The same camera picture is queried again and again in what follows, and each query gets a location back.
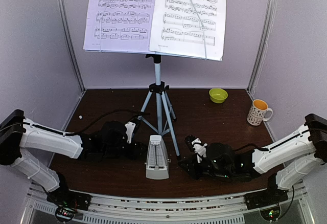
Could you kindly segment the grey metronome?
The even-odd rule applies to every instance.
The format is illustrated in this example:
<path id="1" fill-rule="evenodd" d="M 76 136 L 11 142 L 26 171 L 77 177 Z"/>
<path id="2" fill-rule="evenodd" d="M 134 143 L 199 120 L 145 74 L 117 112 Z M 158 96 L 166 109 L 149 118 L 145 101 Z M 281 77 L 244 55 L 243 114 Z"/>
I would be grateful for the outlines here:
<path id="1" fill-rule="evenodd" d="M 169 178 L 169 159 L 162 136 L 151 135 L 149 138 L 146 178 L 151 180 L 166 180 Z"/>

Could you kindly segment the light blue music stand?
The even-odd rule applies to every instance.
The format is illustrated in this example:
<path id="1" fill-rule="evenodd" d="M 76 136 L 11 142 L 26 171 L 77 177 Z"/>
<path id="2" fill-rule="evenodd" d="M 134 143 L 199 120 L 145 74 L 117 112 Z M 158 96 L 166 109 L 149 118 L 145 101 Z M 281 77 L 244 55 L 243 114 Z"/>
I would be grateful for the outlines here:
<path id="1" fill-rule="evenodd" d="M 146 58 L 152 58 L 154 63 L 155 82 L 149 85 L 148 93 L 145 101 L 141 107 L 141 110 L 136 114 L 136 118 L 132 119 L 132 123 L 135 124 L 132 135 L 134 136 L 140 126 L 140 122 L 144 122 L 150 127 L 157 135 L 164 136 L 170 134 L 175 149 L 176 157 L 181 159 L 173 122 L 177 120 L 175 112 L 172 108 L 171 101 L 167 94 L 169 86 L 161 80 L 161 55 L 158 54 L 146 54 Z M 153 126 L 147 119 L 145 119 L 145 111 L 150 102 L 152 96 L 156 97 L 156 117 L 157 126 Z"/>

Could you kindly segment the purple sheet music page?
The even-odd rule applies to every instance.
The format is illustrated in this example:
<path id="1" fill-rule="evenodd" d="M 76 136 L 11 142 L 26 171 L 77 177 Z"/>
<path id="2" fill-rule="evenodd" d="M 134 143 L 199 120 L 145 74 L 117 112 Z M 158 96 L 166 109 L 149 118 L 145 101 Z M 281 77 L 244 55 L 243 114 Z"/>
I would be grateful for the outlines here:
<path id="1" fill-rule="evenodd" d="M 155 0 L 89 0 L 83 50 L 148 53 Z"/>

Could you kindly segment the white sheet music page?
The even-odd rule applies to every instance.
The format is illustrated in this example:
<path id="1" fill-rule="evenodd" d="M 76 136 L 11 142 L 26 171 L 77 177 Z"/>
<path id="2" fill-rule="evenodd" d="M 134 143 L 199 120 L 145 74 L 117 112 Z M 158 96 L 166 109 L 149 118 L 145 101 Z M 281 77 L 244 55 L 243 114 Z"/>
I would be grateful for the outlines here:
<path id="1" fill-rule="evenodd" d="M 221 61 L 227 0 L 155 0 L 149 50 Z"/>

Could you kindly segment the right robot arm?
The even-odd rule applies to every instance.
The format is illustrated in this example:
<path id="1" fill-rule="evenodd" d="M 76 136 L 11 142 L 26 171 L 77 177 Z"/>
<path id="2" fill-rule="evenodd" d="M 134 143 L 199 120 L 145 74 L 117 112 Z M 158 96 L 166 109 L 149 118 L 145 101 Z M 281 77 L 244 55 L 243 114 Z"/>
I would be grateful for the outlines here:
<path id="1" fill-rule="evenodd" d="M 289 165 L 272 175 L 272 185 L 263 191 L 262 200 L 273 204 L 297 181 L 326 163 L 326 119 L 308 114 L 305 123 L 290 135 L 270 145 L 241 152 L 222 143 L 203 143 L 189 135 L 185 138 L 193 155 L 178 165 L 193 179 L 204 175 L 226 182 L 249 182 L 272 168 Z"/>

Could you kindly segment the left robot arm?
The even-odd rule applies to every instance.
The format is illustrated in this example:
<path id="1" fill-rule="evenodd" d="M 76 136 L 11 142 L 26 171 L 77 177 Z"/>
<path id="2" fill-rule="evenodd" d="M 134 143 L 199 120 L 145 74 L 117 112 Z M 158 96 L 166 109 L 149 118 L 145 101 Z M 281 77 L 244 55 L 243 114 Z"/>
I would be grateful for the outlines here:
<path id="1" fill-rule="evenodd" d="M 81 161 L 121 156 L 135 160 L 147 151 L 144 143 L 133 138 L 137 128 L 138 122 L 132 119 L 126 123 L 105 122 L 100 130 L 89 134 L 87 127 L 66 132 L 35 123 L 16 109 L 1 122 L 1 165 L 16 168 L 37 182 L 51 201 L 68 206 L 77 198 L 69 190 L 64 175 L 49 169 L 28 150 L 40 149 Z"/>

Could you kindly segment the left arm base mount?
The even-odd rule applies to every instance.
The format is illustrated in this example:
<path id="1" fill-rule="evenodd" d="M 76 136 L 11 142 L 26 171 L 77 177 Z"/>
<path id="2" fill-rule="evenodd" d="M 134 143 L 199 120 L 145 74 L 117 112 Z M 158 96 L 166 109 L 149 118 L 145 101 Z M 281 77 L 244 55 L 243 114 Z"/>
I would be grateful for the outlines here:
<path id="1" fill-rule="evenodd" d="M 58 206 L 87 211 L 91 202 L 91 195 L 69 191 L 68 195 L 65 196 L 55 196 L 53 193 L 49 193 L 46 199 Z"/>

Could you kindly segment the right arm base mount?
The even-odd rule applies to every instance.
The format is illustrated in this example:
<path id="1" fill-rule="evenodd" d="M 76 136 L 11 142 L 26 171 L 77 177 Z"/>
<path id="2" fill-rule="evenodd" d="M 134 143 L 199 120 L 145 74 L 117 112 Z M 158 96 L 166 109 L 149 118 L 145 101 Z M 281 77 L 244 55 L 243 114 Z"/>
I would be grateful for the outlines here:
<path id="1" fill-rule="evenodd" d="M 285 191 L 269 192 L 267 190 L 264 190 L 245 194 L 244 199 L 246 202 L 247 209 L 252 210 L 286 201 L 288 200 L 288 194 Z"/>

